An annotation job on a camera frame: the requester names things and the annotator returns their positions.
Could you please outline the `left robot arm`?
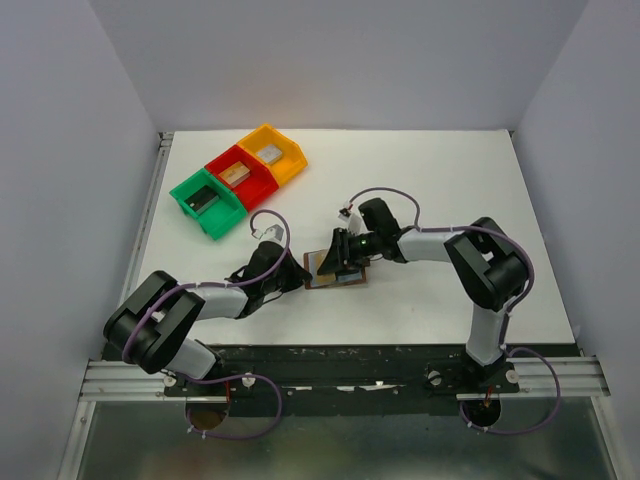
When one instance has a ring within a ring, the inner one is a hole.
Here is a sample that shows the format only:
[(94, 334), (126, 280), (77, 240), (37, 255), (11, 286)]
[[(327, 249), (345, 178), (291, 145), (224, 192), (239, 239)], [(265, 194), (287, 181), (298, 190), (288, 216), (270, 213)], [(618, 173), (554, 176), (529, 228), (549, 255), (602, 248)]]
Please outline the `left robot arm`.
[(168, 370), (201, 380), (219, 357), (188, 337), (195, 322), (245, 318), (261, 308), (267, 296), (296, 290), (311, 274), (282, 245), (267, 240), (229, 280), (228, 286), (212, 282), (185, 287), (157, 270), (109, 317), (103, 336), (125, 362), (148, 374)]

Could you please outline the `gold credit card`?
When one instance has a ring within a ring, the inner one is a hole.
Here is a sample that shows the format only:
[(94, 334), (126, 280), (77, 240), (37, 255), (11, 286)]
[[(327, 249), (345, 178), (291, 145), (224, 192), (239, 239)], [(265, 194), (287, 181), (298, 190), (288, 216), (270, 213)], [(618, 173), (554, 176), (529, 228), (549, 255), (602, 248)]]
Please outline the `gold credit card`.
[(324, 288), (333, 285), (337, 278), (335, 274), (320, 275), (319, 267), (324, 262), (327, 250), (317, 250), (304, 254), (305, 269), (311, 274), (311, 280), (307, 283), (308, 289)]

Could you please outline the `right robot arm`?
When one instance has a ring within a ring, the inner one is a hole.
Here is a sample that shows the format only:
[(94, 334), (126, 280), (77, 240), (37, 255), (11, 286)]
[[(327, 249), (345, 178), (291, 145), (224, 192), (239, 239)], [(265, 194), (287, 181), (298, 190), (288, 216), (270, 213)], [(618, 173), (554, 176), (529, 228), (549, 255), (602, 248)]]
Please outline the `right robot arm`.
[(489, 217), (447, 228), (402, 227), (380, 198), (362, 203), (359, 212), (367, 231), (336, 228), (316, 273), (351, 274), (375, 256), (400, 264), (449, 263), (473, 303), (466, 356), (481, 367), (503, 358), (501, 346), (511, 311), (528, 295), (535, 279), (524, 249)]

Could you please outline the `brown leather card holder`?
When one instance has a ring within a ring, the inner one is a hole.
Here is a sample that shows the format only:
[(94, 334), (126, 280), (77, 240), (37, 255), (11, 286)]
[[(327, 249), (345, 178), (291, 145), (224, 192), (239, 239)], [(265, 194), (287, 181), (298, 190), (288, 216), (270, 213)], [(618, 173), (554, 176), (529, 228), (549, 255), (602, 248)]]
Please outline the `brown leather card holder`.
[(367, 283), (366, 270), (364, 268), (351, 273), (320, 275), (318, 268), (324, 261), (326, 254), (326, 249), (304, 253), (304, 268), (312, 275), (311, 279), (305, 283), (306, 290), (346, 287)]

